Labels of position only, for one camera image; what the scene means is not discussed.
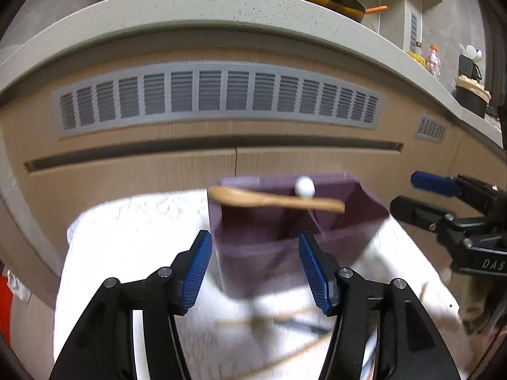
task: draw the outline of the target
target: bottle with orange cap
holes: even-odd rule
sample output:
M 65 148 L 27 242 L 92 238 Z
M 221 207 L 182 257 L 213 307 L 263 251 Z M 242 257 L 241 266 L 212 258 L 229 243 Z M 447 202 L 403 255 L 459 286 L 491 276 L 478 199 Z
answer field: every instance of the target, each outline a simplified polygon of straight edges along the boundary
M 428 70 L 433 77 L 440 77 L 440 58 L 439 48 L 432 44 L 429 47 L 428 57 L 426 57 L 426 70 Z

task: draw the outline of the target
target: patterned tablecloth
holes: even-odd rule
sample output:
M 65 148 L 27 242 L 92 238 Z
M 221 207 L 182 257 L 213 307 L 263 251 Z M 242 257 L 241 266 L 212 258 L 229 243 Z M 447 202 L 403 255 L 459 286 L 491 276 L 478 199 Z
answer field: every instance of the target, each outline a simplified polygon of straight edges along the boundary
M 91 297 L 108 277 L 122 283 L 146 278 L 187 250 L 197 232 L 209 229 L 205 190 L 152 194 L 106 203 L 82 214 L 69 229 L 70 248 L 55 311 L 54 357 Z M 462 378 L 477 363 L 473 341 L 457 315 L 458 305 L 428 260 L 392 218 L 353 265 L 365 279 L 405 279 L 437 325 Z M 333 318 L 316 309 L 307 286 L 234 301 L 220 290 L 213 255 L 197 298 L 185 317 L 176 317 L 194 379 L 318 378 L 330 337 L 272 324 L 276 316 L 331 328 Z M 139 380 L 149 380 L 142 314 L 134 312 L 134 348 Z

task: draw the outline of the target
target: small vent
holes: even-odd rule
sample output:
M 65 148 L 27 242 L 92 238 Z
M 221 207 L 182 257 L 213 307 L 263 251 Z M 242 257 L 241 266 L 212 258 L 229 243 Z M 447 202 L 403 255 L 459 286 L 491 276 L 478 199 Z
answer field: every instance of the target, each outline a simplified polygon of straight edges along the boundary
M 248 76 L 244 71 L 229 71 L 227 73 L 227 110 L 246 110 L 248 95 Z
M 298 81 L 299 79 L 296 77 L 282 75 L 280 78 L 280 90 L 278 92 L 278 105 L 276 107 L 278 111 L 294 111 Z
M 95 123 L 92 103 L 92 87 L 81 88 L 76 92 L 80 125 Z
M 193 72 L 171 73 L 171 111 L 192 111 Z
M 122 118 L 139 115 L 138 78 L 130 77 L 119 80 L 118 88 Z
M 144 109 L 146 114 L 165 113 L 164 74 L 148 74 L 144 81 Z
M 365 123 L 373 123 L 375 115 L 377 114 L 377 104 L 379 99 L 377 97 L 369 96 L 366 105 L 366 112 L 364 113 L 363 121 Z
M 354 107 L 350 116 L 352 120 L 360 121 L 362 119 L 364 106 L 366 106 L 366 94 L 358 91 L 354 98 Z
M 320 84 L 317 81 L 303 80 L 301 91 L 301 105 L 299 112 L 303 114 L 315 114 L 317 106 L 317 94 Z
M 97 84 L 95 93 L 97 94 L 98 119 L 100 121 L 114 120 L 116 111 L 112 81 Z
M 199 71 L 199 110 L 220 110 L 221 71 Z
M 75 129 L 74 102 L 71 93 L 60 96 L 60 111 L 62 113 L 63 129 Z
M 336 116 L 338 118 L 348 118 L 350 108 L 352 106 L 353 91 L 349 88 L 342 88 L 340 91 L 340 98 L 338 100 L 338 109 Z
M 415 48 L 417 41 L 417 17 L 410 12 L 410 51 Z
M 274 87 L 274 74 L 255 73 L 252 110 L 271 110 Z
M 333 115 L 337 91 L 338 88 L 335 85 L 324 84 L 320 100 L 320 110 L 318 112 L 320 115 Z
M 444 125 L 425 114 L 421 118 L 415 137 L 422 140 L 432 141 L 433 143 L 442 143 L 446 130 L 447 128 Z

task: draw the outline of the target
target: countertop edge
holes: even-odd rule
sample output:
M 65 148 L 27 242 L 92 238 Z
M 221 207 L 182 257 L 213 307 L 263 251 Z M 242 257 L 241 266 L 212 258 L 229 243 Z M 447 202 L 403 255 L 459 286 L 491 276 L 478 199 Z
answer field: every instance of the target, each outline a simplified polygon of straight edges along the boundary
M 0 94 L 44 64 L 87 45 L 189 25 L 248 26 L 331 45 L 396 74 L 503 147 L 500 130 L 462 108 L 394 44 L 349 18 L 302 0 L 104 0 L 62 18 L 12 53 L 0 65 Z

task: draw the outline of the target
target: black pot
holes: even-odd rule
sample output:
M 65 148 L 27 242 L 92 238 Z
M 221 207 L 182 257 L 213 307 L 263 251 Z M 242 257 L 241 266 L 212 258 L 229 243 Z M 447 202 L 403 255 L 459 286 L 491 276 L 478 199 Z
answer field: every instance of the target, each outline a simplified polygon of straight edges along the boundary
M 459 86 L 456 87 L 454 97 L 460 106 L 472 111 L 472 113 L 477 114 L 480 118 L 484 118 L 488 104 L 482 99 L 482 97 L 479 97 L 474 92 Z

